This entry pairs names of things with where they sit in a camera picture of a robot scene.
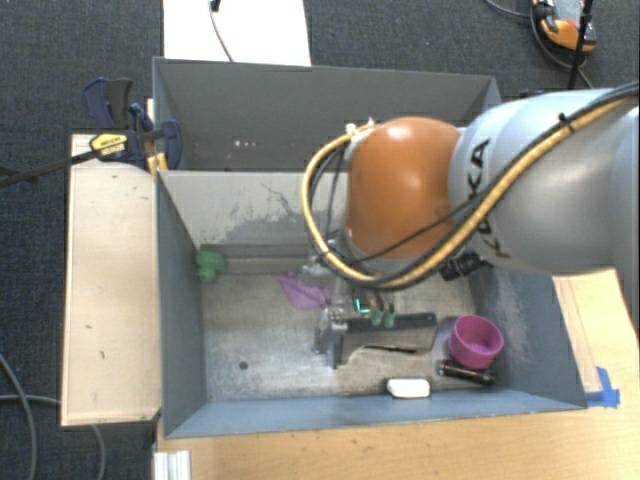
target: magenta cup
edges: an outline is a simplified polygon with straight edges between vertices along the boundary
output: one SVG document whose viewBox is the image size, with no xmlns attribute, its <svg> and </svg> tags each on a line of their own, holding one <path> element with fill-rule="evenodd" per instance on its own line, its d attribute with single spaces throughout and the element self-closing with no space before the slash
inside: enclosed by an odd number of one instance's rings
<svg viewBox="0 0 640 480">
<path fill-rule="evenodd" d="M 504 346 L 500 329 L 478 315 L 461 316 L 449 336 L 449 353 L 471 370 L 487 368 Z"/>
</svg>

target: white paper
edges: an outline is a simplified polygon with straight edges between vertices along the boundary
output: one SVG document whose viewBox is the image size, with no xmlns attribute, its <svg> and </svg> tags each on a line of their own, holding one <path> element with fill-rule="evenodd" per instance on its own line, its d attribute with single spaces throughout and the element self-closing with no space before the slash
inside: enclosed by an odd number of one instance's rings
<svg viewBox="0 0 640 480">
<path fill-rule="evenodd" d="M 165 57 L 229 60 L 211 23 L 210 1 L 163 0 Z M 302 0 L 222 0 L 214 19 L 236 62 L 311 65 Z"/>
</svg>

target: wooden panel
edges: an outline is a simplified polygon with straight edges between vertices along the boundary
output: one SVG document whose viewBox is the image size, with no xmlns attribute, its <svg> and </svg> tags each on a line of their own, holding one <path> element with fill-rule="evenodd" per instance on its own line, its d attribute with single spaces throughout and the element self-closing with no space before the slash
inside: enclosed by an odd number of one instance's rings
<svg viewBox="0 0 640 480">
<path fill-rule="evenodd" d="M 140 169 L 71 170 L 62 425 L 151 419 L 160 407 L 154 211 Z"/>
</svg>

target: black stand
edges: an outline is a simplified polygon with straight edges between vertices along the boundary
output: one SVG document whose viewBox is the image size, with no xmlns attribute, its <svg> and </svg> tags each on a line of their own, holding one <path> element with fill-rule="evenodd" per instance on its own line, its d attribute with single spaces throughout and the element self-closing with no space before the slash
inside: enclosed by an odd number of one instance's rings
<svg viewBox="0 0 640 480">
<path fill-rule="evenodd" d="M 582 13 L 580 14 L 580 32 L 578 34 L 578 44 L 576 45 L 576 53 L 573 56 L 573 64 L 571 65 L 571 74 L 569 75 L 569 89 L 573 89 L 576 85 L 576 78 L 578 77 L 578 69 L 582 62 L 582 47 L 584 46 L 584 36 L 587 32 L 587 26 L 591 21 L 591 6 L 593 0 L 584 0 L 582 7 Z"/>
</svg>

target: green light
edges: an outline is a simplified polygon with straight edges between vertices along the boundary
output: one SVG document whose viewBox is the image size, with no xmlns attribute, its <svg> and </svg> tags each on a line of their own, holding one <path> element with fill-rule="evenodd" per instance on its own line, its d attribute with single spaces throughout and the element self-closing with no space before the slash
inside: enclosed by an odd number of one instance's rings
<svg viewBox="0 0 640 480">
<path fill-rule="evenodd" d="M 360 299 L 358 298 L 353 299 L 353 305 L 358 313 L 362 313 L 363 315 L 371 313 L 371 310 L 369 308 L 362 307 L 362 305 L 360 304 Z"/>
</svg>

